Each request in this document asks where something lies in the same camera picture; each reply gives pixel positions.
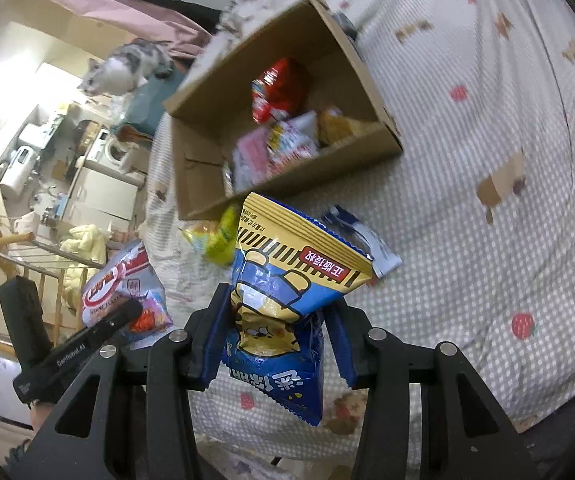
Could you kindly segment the person's left hand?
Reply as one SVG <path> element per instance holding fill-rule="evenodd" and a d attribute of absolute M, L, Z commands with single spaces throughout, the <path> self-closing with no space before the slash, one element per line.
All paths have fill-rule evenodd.
<path fill-rule="evenodd" d="M 53 408 L 54 404 L 50 402 L 36 401 L 30 404 L 30 424 L 33 427 L 33 432 L 40 430 Z"/>

